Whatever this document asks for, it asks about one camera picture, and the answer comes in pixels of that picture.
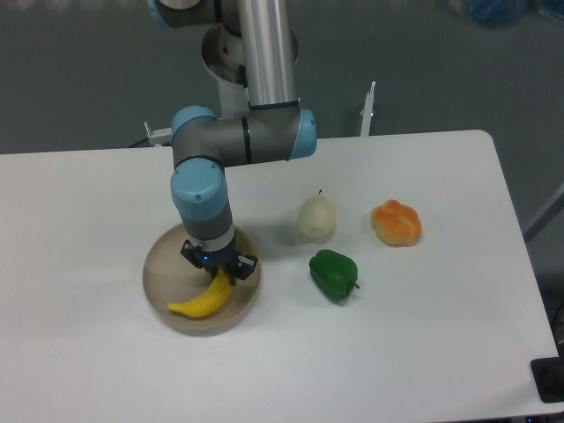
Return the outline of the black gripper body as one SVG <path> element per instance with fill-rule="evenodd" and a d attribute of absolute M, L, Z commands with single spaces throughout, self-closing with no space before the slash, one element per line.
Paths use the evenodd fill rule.
<path fill-rule="evenodd" d="M 239 245 L 237 240 L 231 240 L 224 248 L 210 251 L 198 245 L 194 247 L 194 256 L 196 258 L 197 267 L 205 269 L 213 273 L 216 268 L 233 267 L 239 256 Z"/>

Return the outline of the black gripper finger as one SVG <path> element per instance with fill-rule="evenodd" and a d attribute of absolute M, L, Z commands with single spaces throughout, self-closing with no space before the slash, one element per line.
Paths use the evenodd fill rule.
<path fill-rule="evenodd" d="M 203 250 L 200 244 L 194 245 L 190 240 L 185 240 L 181 248 L 181 255 L 195 268 L 202 269 L 204 267 Z"/>
<path fill-rule="evenodd" d="M 256 256 L 236 254 L 223 266 L 223 270 L 230 284 L 235 285 L 238 280 L 247 279 L 255 271 L 256 265 Z"/>

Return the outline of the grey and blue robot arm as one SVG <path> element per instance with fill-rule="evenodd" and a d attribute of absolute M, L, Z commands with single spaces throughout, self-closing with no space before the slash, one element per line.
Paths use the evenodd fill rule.
<path fill-rule="evenodd" d="M 234 22 L 241 36 L 241 82 L 248 109 L 218 118 L 209 108 L 179 110 L 171 123 L 174 171 L 171 195 L 188 235 L 181 254 L 231 284 L 248 278 L 257 258 L 240 251 L 225 170 L 305 158 L 315 152 L 315 118 L 300 106 L 294 83 L 293 34 L 285 1 L 151 1 L 166 27 Z"/>

